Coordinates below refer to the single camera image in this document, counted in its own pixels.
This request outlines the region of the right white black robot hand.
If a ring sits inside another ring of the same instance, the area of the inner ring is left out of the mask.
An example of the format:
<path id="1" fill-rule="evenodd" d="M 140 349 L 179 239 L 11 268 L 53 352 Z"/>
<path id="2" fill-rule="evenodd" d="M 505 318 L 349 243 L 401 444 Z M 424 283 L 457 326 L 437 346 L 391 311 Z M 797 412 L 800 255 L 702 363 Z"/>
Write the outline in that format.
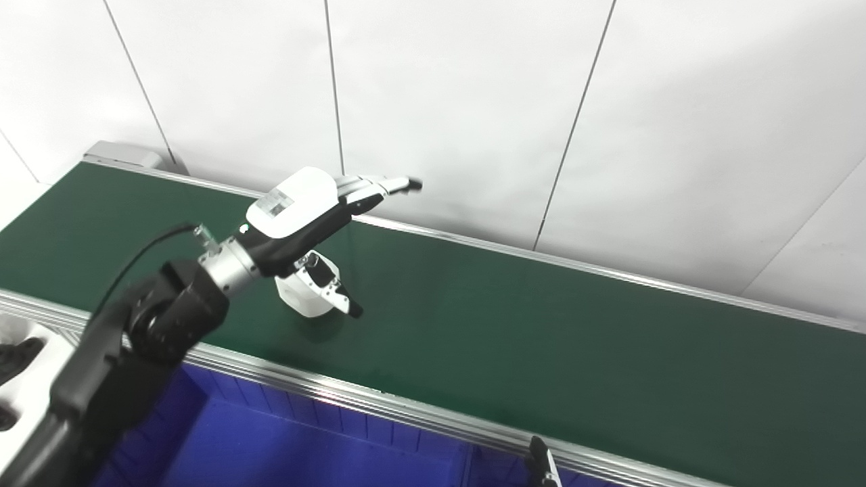
<path id="1" fill-rule="evenodd" d="M 524 462 L 528 468 L 528 486 L 562 486 L 553 454 L 541 437 L 531 437 Z"/>

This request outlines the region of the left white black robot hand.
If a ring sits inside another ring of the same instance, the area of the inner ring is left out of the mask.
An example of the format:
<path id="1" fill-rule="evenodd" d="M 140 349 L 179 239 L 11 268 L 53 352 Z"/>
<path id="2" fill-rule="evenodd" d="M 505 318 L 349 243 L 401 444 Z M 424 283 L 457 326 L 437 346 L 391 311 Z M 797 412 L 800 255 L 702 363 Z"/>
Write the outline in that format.
<path id="1" fill-rule="evenodd" d="M 236 240 L 254 271 L 272 278 L 281 301 L 301 317 L 322 317 L 336 309 L 359 318 L 364 309 L 349 295 L 338 267 L 316 247 L 387 197 L 421 189 L 417 178 L 335 178 L 305 167 L 248 207 Z"/>

